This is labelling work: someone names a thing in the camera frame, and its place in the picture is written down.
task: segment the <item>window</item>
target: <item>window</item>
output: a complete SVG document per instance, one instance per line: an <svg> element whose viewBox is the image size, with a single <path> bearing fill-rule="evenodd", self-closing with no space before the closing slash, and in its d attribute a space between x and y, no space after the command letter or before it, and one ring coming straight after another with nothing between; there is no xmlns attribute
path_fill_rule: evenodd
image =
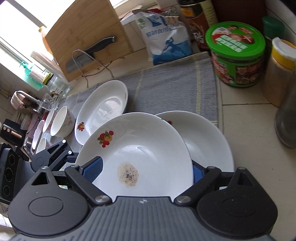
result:
<svg viewBox="0 0 296 241"><path fill-rule="evenodd" d="M43 45L41 26L51 28L74 0L0 0L0 48L9 52L18 61L33 62L34 50L53 59ZM120 16L138 5L151 6L155 0L110 0Z"/></svg>

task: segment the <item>knife handle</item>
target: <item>knife handle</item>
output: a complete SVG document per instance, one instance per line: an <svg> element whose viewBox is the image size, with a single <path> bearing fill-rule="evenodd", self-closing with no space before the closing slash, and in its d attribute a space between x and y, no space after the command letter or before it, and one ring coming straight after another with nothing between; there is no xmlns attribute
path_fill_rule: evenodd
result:
<svg viewBox="0 0 296 241"><path fill-rule="evenodd" d="M109 44L114 43L115 41L116 41L115 36L106 37L106 38L99 40L94 45L88 47L84 51L87 52L89 55L93 56L93 53L104 49Z"/></svg>

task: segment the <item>pink cloth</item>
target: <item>pink cloth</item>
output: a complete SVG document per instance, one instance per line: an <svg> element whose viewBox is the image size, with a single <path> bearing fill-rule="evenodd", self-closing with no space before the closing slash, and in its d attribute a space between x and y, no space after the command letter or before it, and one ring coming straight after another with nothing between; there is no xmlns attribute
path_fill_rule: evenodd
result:
<svg viewBox="0 0 296 241"><path fill-rule="evenodd" d="M25 96L22 94L17 94L14 92L13 96L11 97L10 103L14 110L18 110L19 108L23 108L24 106L24 100Z"/></svg>

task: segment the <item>blue gripper pad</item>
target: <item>blue gripper pad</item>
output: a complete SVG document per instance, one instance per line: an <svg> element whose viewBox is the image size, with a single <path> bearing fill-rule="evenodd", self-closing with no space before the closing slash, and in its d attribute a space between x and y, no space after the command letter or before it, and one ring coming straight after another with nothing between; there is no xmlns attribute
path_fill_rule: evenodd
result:
<svg viewBox="0 0 296 241"><path fill-rule="evenodd" d="M196 166L193 166L193 184L197 183L200 179L203 178L203 172Z"/></svg>
<svg viewBox="0 0 296 241"><path fill-rule="evenodd" d="M103 159L99 157L86 168L84 168L82 175L91 183L98 177L103 170Z"/></svg>

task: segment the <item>plastic bag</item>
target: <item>plastic bag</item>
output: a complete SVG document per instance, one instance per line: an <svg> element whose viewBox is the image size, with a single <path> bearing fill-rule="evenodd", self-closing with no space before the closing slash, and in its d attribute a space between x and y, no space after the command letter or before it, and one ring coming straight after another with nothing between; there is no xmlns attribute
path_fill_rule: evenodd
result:
<svg viewBox="0 0 296 241"><path fill-rule="evenodd" d="M154 65L192 54L187 29L178 17L163 16L145 10L134 10L133 13L146 47L152 53Z"/></svg>

